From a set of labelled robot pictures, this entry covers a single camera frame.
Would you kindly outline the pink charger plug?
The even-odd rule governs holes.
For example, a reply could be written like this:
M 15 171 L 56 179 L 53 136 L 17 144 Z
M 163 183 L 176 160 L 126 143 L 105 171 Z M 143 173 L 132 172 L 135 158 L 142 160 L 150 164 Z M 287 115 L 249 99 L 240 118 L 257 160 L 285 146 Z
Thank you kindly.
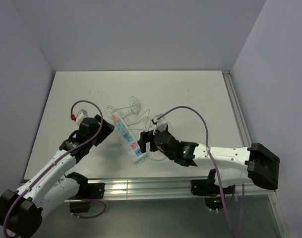
M 119 118 L 116 115 L 111 116 L 113 122 L 117 122 Z

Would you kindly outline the teal charger plug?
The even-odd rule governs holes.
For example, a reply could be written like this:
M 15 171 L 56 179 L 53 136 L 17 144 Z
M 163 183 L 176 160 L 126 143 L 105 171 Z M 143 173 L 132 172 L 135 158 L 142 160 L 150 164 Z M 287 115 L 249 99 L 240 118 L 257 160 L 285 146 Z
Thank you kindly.
M 118 129 L 125 128 L 121 120 L 116 121 L 115 125 Z

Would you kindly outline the blue charger plug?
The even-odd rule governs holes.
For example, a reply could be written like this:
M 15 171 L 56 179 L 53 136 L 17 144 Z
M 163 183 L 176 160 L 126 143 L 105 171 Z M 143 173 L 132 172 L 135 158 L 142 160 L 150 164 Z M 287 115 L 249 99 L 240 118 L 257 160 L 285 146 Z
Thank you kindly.
M 129 131 L 126 128 L 121 128 L 120 132 L 124 138 L 127 138 L 130 135 Z

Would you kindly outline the white multicolour power strip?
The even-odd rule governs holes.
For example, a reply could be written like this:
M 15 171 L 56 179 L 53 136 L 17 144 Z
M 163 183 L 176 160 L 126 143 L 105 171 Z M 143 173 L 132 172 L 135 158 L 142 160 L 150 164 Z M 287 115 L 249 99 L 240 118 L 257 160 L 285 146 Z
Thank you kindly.
M 113 122 L 115 125 L 114 132 L 120 144 L 122 145 L 122 147 L 124 148 L 124 150 L 126 151 L 126 153 L 128 154 L 128 156 L 130 157 L 131 161 L 134 164 L 143 162 L 144 158 L 146 157 L 146 153 L 141 152 L 140 146 L 137 143 L 136 136 L 134 135 L 134 133 L 126 124 L 126 122 L 124 121 L 124 119 L 121 117 L 120 114 L 114 113 L 113 115 L 116 115 L 119 118 L 119 120 L 122 121 L 123 125 L 130 133 L 130 135 L 127 138 L 124 138 L 120 132 L 120 129 L 118 129 L 115 125 L 115 122 Z

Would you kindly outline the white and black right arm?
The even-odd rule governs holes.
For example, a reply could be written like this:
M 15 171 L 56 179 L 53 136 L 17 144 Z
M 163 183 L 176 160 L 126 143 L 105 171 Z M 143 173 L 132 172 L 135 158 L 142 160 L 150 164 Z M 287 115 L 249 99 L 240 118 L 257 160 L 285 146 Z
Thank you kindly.
M 137 143 L 141 152 L 145 153 L 149 144 L 151 152 L 159 151 L 184 167 L 213 166 L 215 175 L 207 181 L 211 193 L 242 183 L 267 190 L 278 188 L 280 159 L 260 143 L 242 148 L 209 147 L 178 141 L 168 130 L 142 132 Z

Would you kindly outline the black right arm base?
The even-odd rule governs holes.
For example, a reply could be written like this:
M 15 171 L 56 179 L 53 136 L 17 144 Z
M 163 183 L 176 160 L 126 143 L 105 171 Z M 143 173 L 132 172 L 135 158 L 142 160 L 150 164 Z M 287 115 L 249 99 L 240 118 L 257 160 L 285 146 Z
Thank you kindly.
M 224 208 L 221 199 L 221 192 L 218 185 L 208 179 L 191 180 L 191 193 L 193 196 L 203 196 L 205 205 L 212 210 Z

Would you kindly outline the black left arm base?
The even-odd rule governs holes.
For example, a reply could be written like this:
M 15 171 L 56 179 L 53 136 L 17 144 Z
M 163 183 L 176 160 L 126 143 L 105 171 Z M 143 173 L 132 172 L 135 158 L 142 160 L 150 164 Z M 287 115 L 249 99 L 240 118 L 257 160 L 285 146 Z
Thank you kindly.
M 69 201 L 69 211 L 73 216 L 79 216 L 83 219 L 95 218 L 101 216 L 107 205 L 102 201 L 105 192 L 105 183 L 88 183 L 81 189 L 81 191 L 71 198 Z M 81 213 L 88 213 L 93 208 L 94 203 L 102 205 L 102 211 L 96 215 L 84 216 Z

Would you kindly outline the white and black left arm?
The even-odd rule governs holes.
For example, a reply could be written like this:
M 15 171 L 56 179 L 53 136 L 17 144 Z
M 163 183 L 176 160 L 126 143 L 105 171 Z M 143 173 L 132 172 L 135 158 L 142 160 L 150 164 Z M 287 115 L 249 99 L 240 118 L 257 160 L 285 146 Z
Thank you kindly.
M 4 236 L 7 238 L 7 232 L 11 231 L 14 237 L 30 238 L 45 217 L 65 200 L 85 197 L 89 191 L 87 177 L 76 172 L 64 174 L 114 129 L 114 125 L 99 115 L 84 118 L 35 176 L 15 191 L 6 190 L 0 197 Z

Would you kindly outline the aluminium rail frame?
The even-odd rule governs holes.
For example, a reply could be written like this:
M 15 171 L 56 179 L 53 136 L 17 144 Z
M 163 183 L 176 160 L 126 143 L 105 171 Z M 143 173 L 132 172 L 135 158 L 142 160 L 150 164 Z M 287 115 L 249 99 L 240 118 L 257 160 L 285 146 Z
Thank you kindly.
M 242 148 L 252 142 L 241 134 L 224 76 L 220 71 L 84 71 L 57 72 L 41 119 L 25 175 L 25 184 L 55 155 L 63 141 L 79 126 L 70 119 L 81 109 L 114 125 L 118 113 L 140 139 L 153 130 L 151 119 L 162 114 L 168 132 L 178 141 L 209 147 Z M 147 152 L 134 164 L 113 131 L 78 164 L 67 171 L 79 173 L 88 183 L 105 183 L 105 200 L 185 198 L 190 200 L 191 180 L 213 181 L 213 166 L 184 167 L 161 152 Z M 207 209 L 228 214 L 235 199 L 246 194 L 273 194 L 276 190 L 242 183 L 219 186 L 224 208 Z

